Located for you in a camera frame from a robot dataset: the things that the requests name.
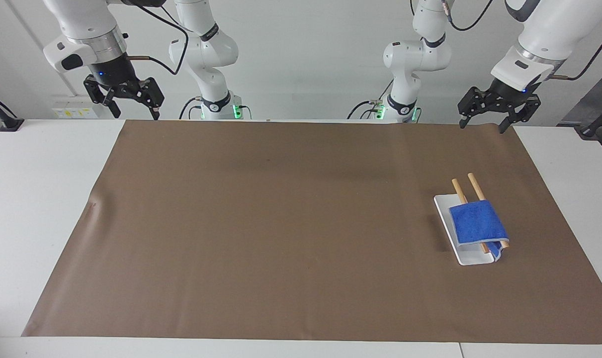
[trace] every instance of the black metal pole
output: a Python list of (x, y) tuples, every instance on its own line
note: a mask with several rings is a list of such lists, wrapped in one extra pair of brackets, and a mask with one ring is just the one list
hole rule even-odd
[(596, 120), (594, 120), (591, 124), (589, 124), (587, 127), (583, 127), (580, 130), (580, 133), (583, 136), (587, 136), (587, 137), (592, 137), (595, 135), (595, 133), (597, 132), (597, 129), (599, 129), (599, 127), (602, 126), (602, 113), (599, 117), (597, 117)]
[(2, 120), (3, 126), (0, 128), (1, 132), (15, 132), (17, 131), (21, 124), (23, 124), (24, 119), (12, 118), (0, 107), (0, 119)]

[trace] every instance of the white tray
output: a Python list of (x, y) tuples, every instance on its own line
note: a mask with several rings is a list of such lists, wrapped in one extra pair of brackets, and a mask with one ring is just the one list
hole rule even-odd
[(462, 204), (462, 202), (460, 202), (460, 198), (458, 198), (458, 195), (436, 195), (433, 198), (433, 201), (437, 207), (437, 212), (440, 214), (442, 224), (444, 224), (444, 229), (446, 230), (446, 235), (449, 237), (449, 241), (451, 242), (451, 246), (455, 252), (455, 257), (458, 259), (458, 263), (460, 263), (460, 265), (463, 267), (469, 265), (494, 263), (495, 259), (493, 258), (493, 255), (490, 253), (485, 254), (482, 251), (480, 244), (458, 245), (458, 237), (455, 233), (455, 225), (453, 224), (453, 218), (451, 217), (451, 213), (449, 211), (449, 208)]

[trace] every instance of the blue towel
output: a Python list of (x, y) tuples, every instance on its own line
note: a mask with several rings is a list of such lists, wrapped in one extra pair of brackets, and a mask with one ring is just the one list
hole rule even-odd
[(486, 243), (497, 260), (502, 255), (501, 240), (508, 235), (498, 214), (488, 200), (469, 202), (449, 209), (460, 245)]

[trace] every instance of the wooden dowel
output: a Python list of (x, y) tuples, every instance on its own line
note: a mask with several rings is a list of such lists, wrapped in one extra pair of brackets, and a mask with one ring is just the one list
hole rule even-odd
[[(469, 180), (471, 181), (471, 185), (473, 186), (473, 190), (475, 190), (475, 193), (478, 194), (478, 199), (480, 199), (480, 200), (486, 200), (487, 197), (484, 196), (484, 192), (482, 191), (482, 188), (480, 187), (480, 184), (478, 184), (478, 180), (475, 178), (475, 174), (469, 173)], [(501, 240), (500, 243), (502, 244), (503, 248), (509, 247), (508, 242), (505, 241), (505, 240)]]
[[(458, 197), (460, 198), (460, 202), (462, 204), (466, 204), (468, 201), (466, 200), (466, 197), (464, 196), (464, 192), (462, 191), (462, 187), (460, 186), (460, 182), (458, 181), (458, 179), (453, 179), (451, 181), (451, 183), (453, 183), (453, 188), (455, 188), (455, 193), (458, 194)], [(484, 252), (485, 254), (488, 254), (490, 252), (489, 247), (487, 247), (487, 244), (480, 243), (480, 247), (482, 247), (482, 252)]]

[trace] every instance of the brown mat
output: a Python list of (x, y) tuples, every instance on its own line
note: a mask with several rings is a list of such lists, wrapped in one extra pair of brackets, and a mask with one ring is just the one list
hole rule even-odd
[[(467, 172), (493, 265), (432, 199)], [(514, 131), (128, 121), (23, 335), (602, 344), (602, 284)]]

